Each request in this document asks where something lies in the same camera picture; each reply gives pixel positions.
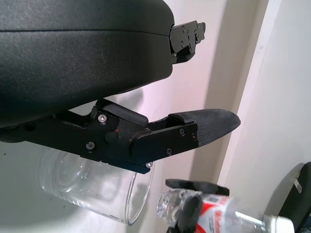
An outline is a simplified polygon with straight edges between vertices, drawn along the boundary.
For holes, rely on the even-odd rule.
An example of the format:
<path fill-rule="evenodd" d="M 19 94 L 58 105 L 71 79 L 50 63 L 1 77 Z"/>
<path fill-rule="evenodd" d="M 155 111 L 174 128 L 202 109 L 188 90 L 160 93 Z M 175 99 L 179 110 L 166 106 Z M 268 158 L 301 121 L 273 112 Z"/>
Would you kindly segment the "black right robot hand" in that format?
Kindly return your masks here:
<path fill-rule="evenodd" d="M 231 197 L 228 188 L 204 181 L 167 179 L 169 190 L 157 214 L 169 233 L 309 233 L 311 164 L 297 165 L 275 188 L 268 205 L 255 214 Z"/>

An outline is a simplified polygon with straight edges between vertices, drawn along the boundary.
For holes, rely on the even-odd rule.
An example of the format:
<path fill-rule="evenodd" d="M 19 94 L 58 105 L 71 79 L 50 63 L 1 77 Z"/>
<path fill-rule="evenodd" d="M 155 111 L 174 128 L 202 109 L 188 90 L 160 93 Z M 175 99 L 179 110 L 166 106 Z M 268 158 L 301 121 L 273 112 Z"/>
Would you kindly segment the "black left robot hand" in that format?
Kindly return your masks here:
<path fill-rule="evenodd" d="M 176 25 L 162 0 L 3 0 L 0 139 L 145 174 L 147 164 L 235 130 L 223 109 L 148 118 L 107 97 L 169 77 L 205 23 Z"/>

